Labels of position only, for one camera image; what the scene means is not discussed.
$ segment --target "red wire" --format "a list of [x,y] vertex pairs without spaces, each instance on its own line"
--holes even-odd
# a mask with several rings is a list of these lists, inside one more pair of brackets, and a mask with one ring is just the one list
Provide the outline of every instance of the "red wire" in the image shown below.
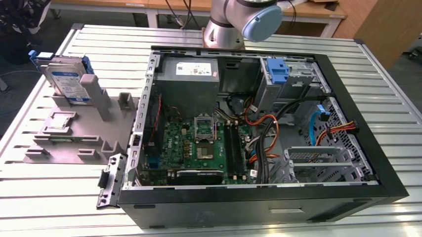
[[[346,131],[346,130],[352,130],[355,129],[356,127],[352,125],[351,127],[344,127],[344,128],[335,128],[331,130],[331,133],[335,133],[335,132],[339,132],[339,131]],[[322,140],[323,140],[323,137],[327,135],[327,131],[323,131],[322,134],[319,135],[318,139],[316,139],[316,143],[315,143],[315,146],[319,146]]]
[[149,141],[148,141],[148,143],[152,141],[153,133],[155,133],[155,131],[156,131],[156,126],[157,126],[157,122],[159,122],[159,113],[160,113],[160,96],[159,96],[159,98],[157,98],[157,102],[159,102],[159,106],[157,106],[157,116],[156,116],[156,121],[153,122],[152,134],[151,134],[151,137],[149,137]]

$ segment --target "metal bracket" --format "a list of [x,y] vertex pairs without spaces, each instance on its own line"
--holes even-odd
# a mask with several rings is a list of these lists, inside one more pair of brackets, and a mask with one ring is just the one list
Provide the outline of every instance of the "metal bracket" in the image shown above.
[[107,208],[120,208],[117,206],[120,188],[123,184],[124,167],[127,155],[116,154],[109,157],[107,168],[101,171],[99,180],[100,195],[97,210]]

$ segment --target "motherboard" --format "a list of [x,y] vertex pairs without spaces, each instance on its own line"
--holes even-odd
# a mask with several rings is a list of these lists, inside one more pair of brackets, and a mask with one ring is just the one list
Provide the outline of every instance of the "motherboard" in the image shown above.
[[[197,139],[209,134],[212,139]],[[171,177],[180,171],[188,176],[222,176],[223,184],[248,184],[242,152],[248,139],[250,127],[243,124],[167,122],[161,155],[148,157],[149,185],[171,185]]]

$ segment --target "slotted aluminum table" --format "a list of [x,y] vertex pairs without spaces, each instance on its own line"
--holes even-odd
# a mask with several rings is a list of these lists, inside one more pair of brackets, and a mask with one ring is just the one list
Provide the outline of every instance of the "slotted aluminum table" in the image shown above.
[[[85,53],[108,94],[139,96],[151,45],[199,47],[201,33],[85,25],[69,31],[57,54]],[[419,236],[422,116],[366,46],[350,39],[272,36],[246,41],[246,47],[328,55],[410,196],[335,223],[140,230],[121,209],[96,211],[103,165],[23,163],[53,106],[41,77],[0,141],[0,236]]]

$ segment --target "cable bundle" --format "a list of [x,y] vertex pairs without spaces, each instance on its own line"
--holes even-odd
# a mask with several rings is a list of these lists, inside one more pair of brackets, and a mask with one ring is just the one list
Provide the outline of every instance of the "cable bundle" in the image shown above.
[[335,133],[335,132],[339,132],[339,131],[346,131],[346,130],[352,130],[352,129],[356,129],[356,125],[355,125],[355,122],[351,121],[343,125],[339,125],[339,126],[335,126],[335,127],[331,127],[328,130],[324,130],[318,138],[316,138],[316,143],[315,143],[315,146],[319,146],[319,144],[322,143],[322,140],[323,138],[326,137],[326,135],[330,133]]

